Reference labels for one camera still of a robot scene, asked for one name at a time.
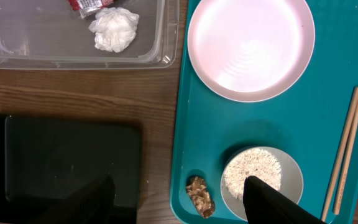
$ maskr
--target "tray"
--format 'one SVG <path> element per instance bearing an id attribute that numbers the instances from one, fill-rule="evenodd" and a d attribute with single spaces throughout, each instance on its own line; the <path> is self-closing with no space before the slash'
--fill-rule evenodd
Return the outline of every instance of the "tray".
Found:
<path id="1" fill-rule="evenodd" d="M 189 0 L 187 25 L 200 0 Z M 183 51 L 173 149 L 170 205 L 184 223 L 243 223 L 224 205 L 220 178 L 227 158 L 243 146 L 279 148 L 300 165 L 299 205 L 321 217 L 353 88 L 358 85 L 358 0 L 308 0 L 316 26 L 309 67 L 286 92 L 260 103 L 238 103 L 209 90 Z M 203 176 L 216 211 L 202 219 L 185 193 L 186 179 Z M 358 130 L 341 214 L 351 223 L 358 195 Z"/>

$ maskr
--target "wooden chopstick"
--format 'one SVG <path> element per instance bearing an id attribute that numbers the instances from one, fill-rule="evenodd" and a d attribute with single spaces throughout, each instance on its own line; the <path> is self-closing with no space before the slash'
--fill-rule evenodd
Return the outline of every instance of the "wooden chopstick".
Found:
<path id="1" fill-rule="evenodd" d="M 358 102 L 357 102 L 356 113 L 354 115 L 354 119 L 352 122 L 352 128 L 351 128 L 350 135 L 349 135 L 349 142 L 347 143 L 347 147 L 346 147 L 344 163 L 343 163 L 342 171 L 341 171 L 341 178 L 339 179 L 338 190 L 336 193 L 336 200 L 335 200 L 335 206 L 334 206 L 334 214 L 335 215 L 339 215 L 339 211 L 341 209 L 342 197 L 343 197 L 343 193 L 344 193 L 344 189 L 345 189 L 345 183 L 346 183 L 347 172 L 349 170 L 349 164 L 351 161 L 354 140 L 356 138 L 357 126 L 358 126 Z"/>
<path id="2" fill-rule="evenodd" d="M 351 129 L 351 124 L 353 122 L 354 113 L 356 112 L 357 102 L 358 102 L 358 87 L 356 87 L 353 91 L 351 105 L 349 107 L 349 111 L 347 112 L 345 127 L 344 127 L 344 130 L 342 133 L 341 143 L 339 144 L 339 149 L 338 149 L 338 153 L 337 153 L 336 160 L 335 160 L 334 170 L 333 170 L 333 174 L 331 176 L 331 181 L 329 183 L 326 201 L 324 204 L 323 216 L 321 217 L 321 220 L 323 222 L 326 221 L 329 206 L 330 206 L 331 200 L 333 198 L 336 181 L 338 179 L 339 170 L 342 165 L 343 155 L 345 153 L 347 138 L 349 137 L 349 131 Z"/>

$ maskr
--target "crumpled white tissue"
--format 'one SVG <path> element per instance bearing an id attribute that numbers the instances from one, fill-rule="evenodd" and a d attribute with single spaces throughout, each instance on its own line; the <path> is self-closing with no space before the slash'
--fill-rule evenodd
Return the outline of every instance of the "crumpled white tissue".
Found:
<path id="1" fill-rule="evenodd" d="M 96 34 L 94 47 L 108 52 L 122 52 L 135 39 L 138 23 L 139 15 L 127 9 L 102 9 L 89 26 L 89 30 Z"/>

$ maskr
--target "plastic bin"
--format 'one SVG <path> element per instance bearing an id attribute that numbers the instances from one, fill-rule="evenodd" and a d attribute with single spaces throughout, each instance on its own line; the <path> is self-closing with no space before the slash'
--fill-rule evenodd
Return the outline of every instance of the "plastic bin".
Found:
<path id="1" fill-rule="evenodd" d="M 0 68 L 163 68 L 176 55 L 179 0 L 119 0 L 140 16 L 135 40 L 123 52 L 94 47 L 88 30 L 67 0 L 0 0 Z"/>

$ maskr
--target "rice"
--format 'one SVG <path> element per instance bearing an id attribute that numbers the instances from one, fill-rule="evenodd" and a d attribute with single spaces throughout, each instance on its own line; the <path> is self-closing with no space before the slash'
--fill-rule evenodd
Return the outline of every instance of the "rice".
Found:
<path id="1" fill-rule="evenodd" d="M 242 200 L 244 181 L 256 176 L 275 190 L 280 190 L 280 163 L 270 152 L 254 148 L 238 154 L 226 167 L 224 181 L 230 194 Z"/>

